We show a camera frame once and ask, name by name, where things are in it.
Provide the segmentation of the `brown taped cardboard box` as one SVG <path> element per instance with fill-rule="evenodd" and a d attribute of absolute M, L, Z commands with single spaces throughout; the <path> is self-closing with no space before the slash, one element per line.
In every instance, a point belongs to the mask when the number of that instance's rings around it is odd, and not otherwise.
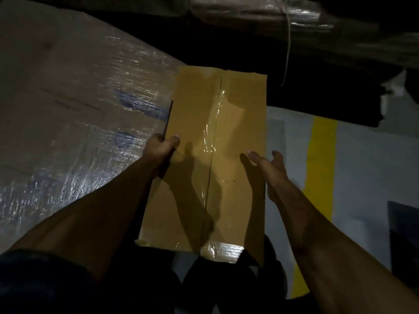
<path fill-rule="evenodd" d="M 264 266 L 266 75 L 179 69 L 166 129 L 181 142 L 154 179 L 136 244 Z"/>

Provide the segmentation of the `person's right forearm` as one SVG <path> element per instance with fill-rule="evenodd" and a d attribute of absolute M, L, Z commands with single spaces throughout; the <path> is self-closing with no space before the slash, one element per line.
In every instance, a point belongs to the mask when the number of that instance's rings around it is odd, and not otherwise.
<path fill-rule="evenodd" d="M 295 187 L 269 187 L 297 265 L 324 314 L 419 314 L 419 296 Z"/>

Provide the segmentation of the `person's dark trousers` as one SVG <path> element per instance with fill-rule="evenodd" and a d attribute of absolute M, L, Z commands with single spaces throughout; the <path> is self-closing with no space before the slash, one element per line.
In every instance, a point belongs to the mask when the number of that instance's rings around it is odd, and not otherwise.
<path fill-rule="evenodd" d="M 237 263 L 130 244 L 117 253 L 95 301 L 98 314 L 264 314 L 281 310 L 286 276 L 264 236 L 264 266 L 243 251 Z"/>

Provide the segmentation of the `person's left forearm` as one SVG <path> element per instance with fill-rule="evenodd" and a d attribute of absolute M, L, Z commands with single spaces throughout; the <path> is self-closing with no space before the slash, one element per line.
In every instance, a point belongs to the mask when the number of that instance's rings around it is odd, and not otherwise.
<path fill-rule="evenodd" d="M 143 156 L 101 188 L 36 225 L 7 252 L 49 253 L 102 278 L 163 162 L 160 156 Z"/>

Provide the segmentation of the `large plastic-wrapped cardboard pallet load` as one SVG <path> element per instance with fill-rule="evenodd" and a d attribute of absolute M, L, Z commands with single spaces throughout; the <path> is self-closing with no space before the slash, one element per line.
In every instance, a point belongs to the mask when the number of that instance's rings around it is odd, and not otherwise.
<path fill-rule="evenodd" d="M 83 12 L 0 0 L 0 254 L 141 157 L 181 66 Z"/>

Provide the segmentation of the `person's left hand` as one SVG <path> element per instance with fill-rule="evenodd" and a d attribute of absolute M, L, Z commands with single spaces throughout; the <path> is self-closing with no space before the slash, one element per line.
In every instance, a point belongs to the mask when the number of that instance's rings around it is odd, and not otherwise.
<path fill-rule="evenodd" d="M 165 152 L 165 140 L 166 138 L 163 134 L 155 133 L 150 136 L 145 144 L 140 162 L 150 173 L 152 179 L 157 177 L 168 166 L 170 158 L 175 151 Z"/>

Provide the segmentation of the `white plastic scrap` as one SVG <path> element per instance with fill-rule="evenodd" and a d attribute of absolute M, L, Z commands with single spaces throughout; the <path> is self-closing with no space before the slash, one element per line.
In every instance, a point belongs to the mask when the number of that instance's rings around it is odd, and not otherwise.
<path fill-rule="evenodd" d="M 390 100 L 402 97 L 405 94 L 406 69 L 403 69 L 395 77 L 382 82 L 383 93 L 380 94 L 380 113 L 383 118 L 388 115 Z"/>

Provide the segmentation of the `dark blue object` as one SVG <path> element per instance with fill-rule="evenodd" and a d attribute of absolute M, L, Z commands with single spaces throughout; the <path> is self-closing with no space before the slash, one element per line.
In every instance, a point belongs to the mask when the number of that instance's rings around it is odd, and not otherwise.
<path fill-rule="evenodd" d="M 419 208 L 387 202 L 391 272 L 419 294 Z"/>

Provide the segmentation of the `black wrapped stack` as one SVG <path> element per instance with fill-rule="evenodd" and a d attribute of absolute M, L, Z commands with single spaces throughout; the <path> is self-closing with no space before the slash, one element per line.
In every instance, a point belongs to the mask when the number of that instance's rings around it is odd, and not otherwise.
<path fill-rule="evenodd" d="M 266 104 L 377 128 L 388 116 L 381 109 L 385 78 L 400 67 L 350 59 L 334 64 L 315 51 L 254 32 L 207 24 L 190 12 L 180 17 L 191 46 L 187 64 L 267 75 Z"/>

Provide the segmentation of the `person's right hand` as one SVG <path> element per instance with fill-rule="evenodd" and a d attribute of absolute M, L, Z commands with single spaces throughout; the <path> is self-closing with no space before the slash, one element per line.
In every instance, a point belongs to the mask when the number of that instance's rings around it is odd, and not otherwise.
<path fill-rule="evenodd" d="M 290 208 L 294 203 L 298 188 L 288 178 L 283 155 L 277 151 L 272 151 L 273 159 L 267 159 L 266 172 L 262 172 L 268 186 L 268 196 L 278 207 Z"/>

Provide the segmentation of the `dark blue shirt sleeve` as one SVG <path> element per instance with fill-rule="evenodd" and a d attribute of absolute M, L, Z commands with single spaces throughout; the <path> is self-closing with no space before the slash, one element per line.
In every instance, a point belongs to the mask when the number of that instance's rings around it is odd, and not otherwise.
<path fill-rule="evenodd" d="M 95 277 L 64 258 L 28 249 L 0 255 L 0 314 L 78 314 L 95 292 Z"/>

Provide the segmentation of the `plastic-wrapped dark bundle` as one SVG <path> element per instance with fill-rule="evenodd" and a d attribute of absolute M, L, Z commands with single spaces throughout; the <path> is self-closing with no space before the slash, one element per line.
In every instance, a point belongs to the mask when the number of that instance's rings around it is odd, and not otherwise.
<path fill-rule="evenodd" d="M 205 23 L 419 69 L 419 0 L 191 0 Z"/>

